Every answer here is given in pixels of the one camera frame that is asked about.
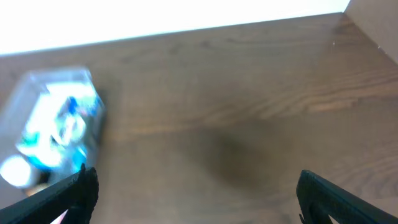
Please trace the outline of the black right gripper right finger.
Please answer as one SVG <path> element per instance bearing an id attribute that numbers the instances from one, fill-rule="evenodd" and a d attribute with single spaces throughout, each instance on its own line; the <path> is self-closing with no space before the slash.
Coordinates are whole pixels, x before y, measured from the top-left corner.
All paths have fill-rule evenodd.
<path id="1" fill-rule="evenodd" d="M 296 187 L 303 224 L 397 223 L 397 217 L 365 202 L 310 170 L 303 170 Z"/>

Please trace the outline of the black bottle white cap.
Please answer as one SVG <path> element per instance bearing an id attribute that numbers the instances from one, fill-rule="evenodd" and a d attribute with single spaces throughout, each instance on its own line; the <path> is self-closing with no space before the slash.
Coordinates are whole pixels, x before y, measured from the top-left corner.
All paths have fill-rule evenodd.
<path id="1" fill-rule="evenodd" d="M 14 154 L 1 162 L 1 177 L 15 188 L 28 190 L 48 181 L 51 168 L 34 156 Z"/>

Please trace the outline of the blue Kool Fever box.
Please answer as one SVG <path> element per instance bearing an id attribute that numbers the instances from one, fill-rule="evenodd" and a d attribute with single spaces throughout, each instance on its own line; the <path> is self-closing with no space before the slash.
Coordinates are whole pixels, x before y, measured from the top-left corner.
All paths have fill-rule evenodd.
<path id="1" fill-rule="evenodd" d="M 96 113 L 88 118 L 87 132 L 77 144 L 68 147 L 52 147 L 50 144 L 39 146 L 38 135 L 27 134 L 24 128 L 20 139 L 16 143 L 16 148 L 25 156 L 38 158 L 43 165 L 51 168 L 51 170 L 59 170 L 63 166 L 70 166 L 72 172 L 76 172 L 83 163 L 87 162 L 90 154 L 96 149 L 103 117 L 104 104 L 98 97 Z"/>

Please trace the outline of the white green Panadol box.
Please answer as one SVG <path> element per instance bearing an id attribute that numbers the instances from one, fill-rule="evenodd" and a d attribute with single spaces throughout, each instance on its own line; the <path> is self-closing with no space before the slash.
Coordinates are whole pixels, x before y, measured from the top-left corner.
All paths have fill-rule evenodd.
<path id="1" fill-rule="evenodd" d="M 38 135 L 39 146 L 68 147 L 77 144 L 96 113 L 97 92 L 90 83 L 52 83 L 41 93 L 25 127 Z"/>

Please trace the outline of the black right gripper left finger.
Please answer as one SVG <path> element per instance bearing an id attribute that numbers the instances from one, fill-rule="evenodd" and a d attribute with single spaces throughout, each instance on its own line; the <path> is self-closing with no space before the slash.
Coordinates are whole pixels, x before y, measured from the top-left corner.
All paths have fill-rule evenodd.
<path id="1" fill-rule="evenodd" d="M 1 209 L 1 223 L 52 223 L 62 213 L 62 223 L 89 224 L 98 201 L 96 169 L 84 165 L 76 174 Z"/>

